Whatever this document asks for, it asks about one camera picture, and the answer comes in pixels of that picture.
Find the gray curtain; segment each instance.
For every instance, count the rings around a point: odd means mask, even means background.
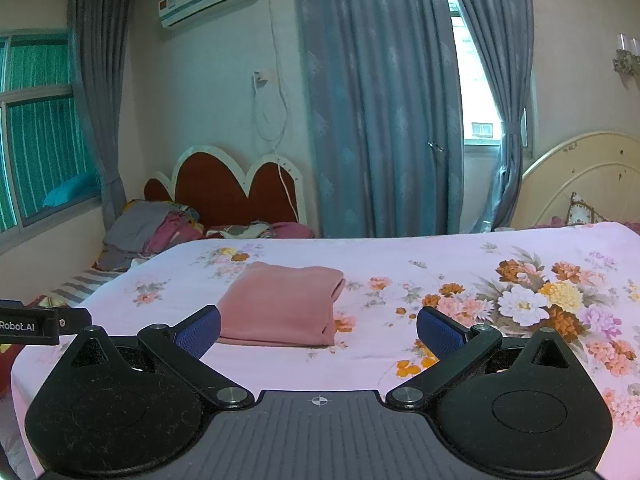
[[[132,1],[68,1],[72,84],[82,132],[100,174],[106,229],[127,203],[118,172],[118,126]]]
[[[503,121],[497,168],[476,231],[508,226],[522,183],[520,121],[533,60],[532,0],[459,0]]]
[[[457,233],[460,80],[447,0],[299,0],[324,236]]]

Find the floral bed sheet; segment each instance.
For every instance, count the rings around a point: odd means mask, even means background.
[[[333,267],[344,273],[346,287],[334,306],[331,348],[216,344],[202,358],[254,395],[375,389],[384,397],[436,362],[416,337],[423,305],[511,336],[550,326],[579,357],[614,420],[598,471],[609,480],[638,478],[640,237],[624,226],[385,240],[201,240],[130,270],[82,306],[111,335],[172,325],[215,304],[255,261]],[[26,348],[18,357],[12,391],[22,434],[31,399],[69,342]]]

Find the cream headboard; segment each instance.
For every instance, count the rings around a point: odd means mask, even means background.
[[[566,219],[574,191],[608,220],[640,219],[640,141],[593,132],[556,146],[524,174],[511,227]]]

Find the window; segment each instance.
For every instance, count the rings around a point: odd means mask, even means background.
[[[98,195],[66,34],[0,36],[0,233]]]
[[[462,19],[460,4],[458,0],[448,1],[458,54],[465,144],[497,146],[502,139],[502,119],[495,107],[478,50]],[[526,148],[530,145],[528,126],[525,110],[522,119],[522,143]]]
[[[494,125],[493,123],[471,123],[471,137],[473,139],[493,139]]]

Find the folded pink towel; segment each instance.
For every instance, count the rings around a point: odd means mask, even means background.
[[[218,303],[218,342],[252,346],[334,345],[340,270],[249,264]]]

